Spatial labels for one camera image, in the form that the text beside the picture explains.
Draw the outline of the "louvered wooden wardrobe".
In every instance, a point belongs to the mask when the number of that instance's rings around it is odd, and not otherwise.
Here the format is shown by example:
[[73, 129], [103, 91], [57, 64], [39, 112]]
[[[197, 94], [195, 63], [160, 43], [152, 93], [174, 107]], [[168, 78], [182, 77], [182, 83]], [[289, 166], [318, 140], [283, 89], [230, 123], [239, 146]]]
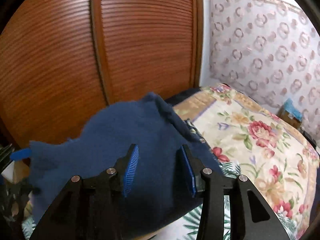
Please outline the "louvered wooden wardrobe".
[[1, 0], [1, 143], [59, 144], [148, 92], [197, 87], [203, 0]]

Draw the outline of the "circle patterned sheer curtain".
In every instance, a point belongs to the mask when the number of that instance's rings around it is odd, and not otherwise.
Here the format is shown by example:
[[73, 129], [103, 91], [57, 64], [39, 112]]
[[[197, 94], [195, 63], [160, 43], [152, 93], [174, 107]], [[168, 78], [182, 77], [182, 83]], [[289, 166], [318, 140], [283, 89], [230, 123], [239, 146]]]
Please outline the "circle patterned sheer curtain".
[[319, 34], [281, 0], [204, 0], [200, 84], [224, 82], [273, 113], [286, 100], [319, 139]]

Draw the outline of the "box with blue bag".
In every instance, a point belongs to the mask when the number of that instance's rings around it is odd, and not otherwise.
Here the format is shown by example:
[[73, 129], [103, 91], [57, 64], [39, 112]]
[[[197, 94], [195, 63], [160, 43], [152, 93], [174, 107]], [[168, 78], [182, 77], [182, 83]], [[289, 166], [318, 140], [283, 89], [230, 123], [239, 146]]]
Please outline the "box with blue bag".
[[295, 129], [299, 129], [302, 125], [303, 115], [298, 109], [296, 109], [290, 98], [288, 98], [281, 106], [278, 116], [281, 120], [285, 121]]

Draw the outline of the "navy printed t-shirt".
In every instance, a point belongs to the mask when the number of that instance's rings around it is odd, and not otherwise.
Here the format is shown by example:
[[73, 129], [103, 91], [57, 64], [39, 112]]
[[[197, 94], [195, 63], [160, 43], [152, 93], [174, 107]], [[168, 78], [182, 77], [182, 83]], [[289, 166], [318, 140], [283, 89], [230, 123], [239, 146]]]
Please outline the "navy printed t-shirt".
[[30, 143], [32, 239], [123, 239], [157, 230], [200, 201], [188, 195], [186, 146], [214, 172], [217, 159], [159, 95], [99, 111], [80, 137]]

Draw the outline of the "palm leaf bed sheet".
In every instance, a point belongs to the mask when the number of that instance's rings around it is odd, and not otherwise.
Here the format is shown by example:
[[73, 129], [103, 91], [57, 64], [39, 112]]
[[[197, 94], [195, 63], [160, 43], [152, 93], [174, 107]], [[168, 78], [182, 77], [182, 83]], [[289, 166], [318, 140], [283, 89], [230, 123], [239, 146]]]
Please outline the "palm leaf bed sheet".
[[[224, 197], [230, 197], [231, 239], [288, 239], [264, 197], [244, 175], [228, 178], [199, 159], [180, 162], [184, 183], [203, 200], [198, 239], [223, 239]], [[131, 239], [127, 197], [136, 174], [135, 159], [118, 159], [98, 176], [73, 176], [31, 234], [32, 239]]]

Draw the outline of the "floral beige blanket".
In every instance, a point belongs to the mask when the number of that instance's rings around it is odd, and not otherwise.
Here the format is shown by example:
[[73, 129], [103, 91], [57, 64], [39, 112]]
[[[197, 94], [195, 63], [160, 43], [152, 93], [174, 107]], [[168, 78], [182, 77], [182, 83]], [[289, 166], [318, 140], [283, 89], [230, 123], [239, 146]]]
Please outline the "floral beige blanket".
[[319, 155], [302, 134], [227, 85], [205, 87], [174, 107], [193, 123], [228, 177], [246, 175], [290, 239], [311, 224]]

